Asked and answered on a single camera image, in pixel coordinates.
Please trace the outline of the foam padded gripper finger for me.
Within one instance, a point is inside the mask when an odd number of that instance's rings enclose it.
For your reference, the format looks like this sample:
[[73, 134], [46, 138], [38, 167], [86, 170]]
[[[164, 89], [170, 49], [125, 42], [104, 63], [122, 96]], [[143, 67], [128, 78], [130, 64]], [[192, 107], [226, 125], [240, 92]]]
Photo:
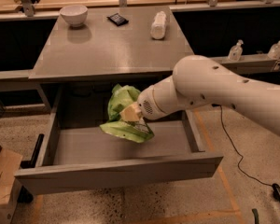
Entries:
[[142, 112], [137, 102], [132, 103], [120, 112], [124, 121], [139, 121], [142, 118]]

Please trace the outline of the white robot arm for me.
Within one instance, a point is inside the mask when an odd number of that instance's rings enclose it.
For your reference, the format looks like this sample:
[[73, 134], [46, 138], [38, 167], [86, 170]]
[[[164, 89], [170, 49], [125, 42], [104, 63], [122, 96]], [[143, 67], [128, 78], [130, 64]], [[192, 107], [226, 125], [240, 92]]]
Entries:
[[280, 85], [239, 76], [199, 55], [178, 61], [169, 77], [141, 91], [120, 116], [156, 120], [207, 104], [231, 108], [280, 136]]

